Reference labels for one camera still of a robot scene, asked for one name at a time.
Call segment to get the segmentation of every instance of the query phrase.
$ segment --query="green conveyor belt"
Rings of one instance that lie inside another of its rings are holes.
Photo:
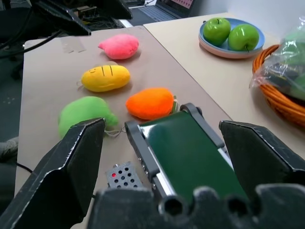
[[[188,113],[144,123],[141,129],[176,193],[188,202],[199,186],[214,188],[220,197],[246,197],[234,171]]]

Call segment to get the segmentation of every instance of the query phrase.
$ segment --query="green apple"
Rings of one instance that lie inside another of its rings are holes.
[[[291,84],[290,95],[305,101],[305,74],[296,78]]]
[[[203,37],[212,45],[222,45],[231,31],[230,22],[225,18],[212,18],[203,27]]]
[[[228,37],[229,48],[233,51],[253,50],[259,41],[256,27],[249,24],[240,24],[230,32]]]

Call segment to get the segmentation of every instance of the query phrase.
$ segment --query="perforated metal bracket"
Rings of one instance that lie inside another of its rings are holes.
[[[144,187],[133,164],[130,161],[108,170],[106,172],[106,176],[108,180],[108,186],[111,188]]]

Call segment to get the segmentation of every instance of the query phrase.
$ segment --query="beige table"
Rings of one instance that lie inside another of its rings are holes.
[[[278,117],[259,90],[249,90],[253,58],[223,59],[199,47],[199,28],[203,21],[213,17],[234,18],[234,15],[221,13],[144,26],[233,120],[269,128],[305,159],[304,130]],[[264,34],[265,48],[278,43],[277,39]]]
[[[119,62],[131,73],[131,83],[108,93],[93,94],[77,90],[77,81],[86,70],[108,59],[97,48],[100,41],[118,33],[133,34],[140,40],[141,51],[130,60]],[[179,103],[192,102],[201,107],[207,122],[218,133],[218,123],[228,116],[218,107],[200,85],[177,61],[150,35],[144,27],[93,32],[91,37],[80,37],[86,51],[64,53],[60,39],[25,54],[22,102],[20,116],[18,162],[34,169],[41,158],[60,140],[57,119],[61,109],[71,101],[86,95],[104,98],[123,126],[131,120],[125,108],[127,98],[148,87],[167,87]],[[29,41],[26,47],[40,42]],[[105,171],[114,164],[132,161],[140,178],[145,180],[136,155],[125,133],[117,138],[106,137],[103,141],[99,175],[95,191],[107,187]],[[29,173],[17,168],[15,193],[21,188]],[[73,228],[84,229],[86,221]]]

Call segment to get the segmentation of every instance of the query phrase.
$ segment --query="stuffed toy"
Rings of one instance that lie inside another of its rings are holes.
[[[126,101],[130,114],[144,120],[169,115],[173,109],[174,96],[166,88],[150,88],[134,94]]]
[[[138,50],[139,40],[129,34],[119,34],[101,42],[98,46],[113,60],[124,60],[132,57]]]
[[[86,96],[66,105],[61,111],[58,119],[60,137],[63,138],[71,126],[93,118],[105,118],[107,127],[118,124],[118,118],[103,99]]]
[[[86,71],[82,85],[92,92],[106,92],[125,86],[130,80],[129,71],[120,65],[104,65]]]

